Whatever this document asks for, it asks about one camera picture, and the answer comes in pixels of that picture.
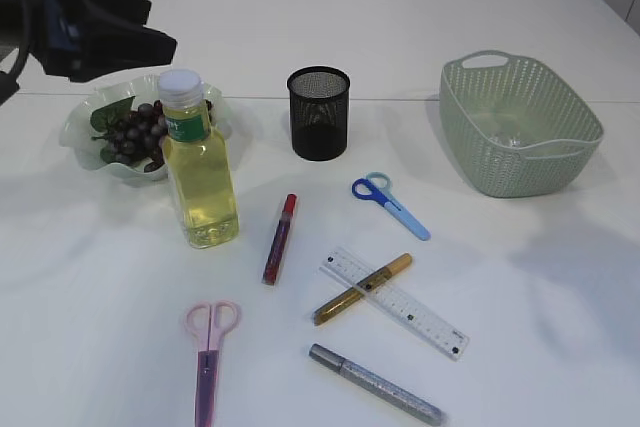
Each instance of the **white bottle cap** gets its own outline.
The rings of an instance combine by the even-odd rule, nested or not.
[[[158,96],[170,109],[187,109],[204,99],[200,76],[192,70],[169,70],[158,78]]]

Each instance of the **basket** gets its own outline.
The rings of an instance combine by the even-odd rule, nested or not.
[[[502,64],[469,65],[486,56]],[[587,104],[549,67],[495,50],[444,66],[440,118],[463,172],[492,197],[542,195],[565,187],[604,133]]]

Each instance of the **white bowl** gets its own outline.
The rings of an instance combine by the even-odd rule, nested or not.
[[[106,141],[91,140],[92,136],[100,135],[100,133],[96,132],[89,122],[91,113],[94,110],[118,100],[135,96],[134,106],[144,102],[153,104],[158,100],[157,79],[157,75],[150,74],[138,77],[130,82],[97,89],[74,108],[67,117],[67,121],[60,132],[60,145],[72,148],[78,163],[88,170],[104,171],[114,177],[125,180],[144,179],[155,181],[164,179],[167,176],[166,164],[153,172],[144,172],[145,162],[141,162],[135,167],[129,167],[117,162],[105,163],[100,158],[100,149],[106,145]],[[204,96],[214,105],[214,119],[219,120],[226,116],[228,107],[218,89],[209,84],[204,84]]]

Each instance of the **glitter pen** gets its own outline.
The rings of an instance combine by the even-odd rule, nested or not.
[[[294,194],[287,195],[287,200],[284,203],[282,215],[280,216],[280,222],[278,222],[278,228],[276,229],[276,235],[273,237],[267,265],[264,267],[264,273],[262,274],[263,284],[274,285],[276,283],[280,262],[282,261],[282,254],[284,253],[287,236],[291,228],[291,217],[293,217],[296,200],[297,197]]]
[[[358,286],[367,292],[373,291],[384,284],[387,280],[391,279],[391,277],[409,267],[411,262],[413,262],[413,257],[411,257],[411,255],[402,254],[397,259],[389,262],[384,267],[362,279],[358,282]],[[313,323],[315,325],[324,324],[327,320],[332,319],[363,297],[364,294],[355,287],[345,290],[342,294],[331,299],[313,313]]]
[[[416,419],[436,427],[444,421],[439,408],[321,345],[313,344],[309,357]]]

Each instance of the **bottle label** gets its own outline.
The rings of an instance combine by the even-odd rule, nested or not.
[[[192,142],[194,140],[204,139],[208,132],[202,122],[202,116],[196,115],[189,119],[174,119],[165,117],[169,137],[177,142]]]

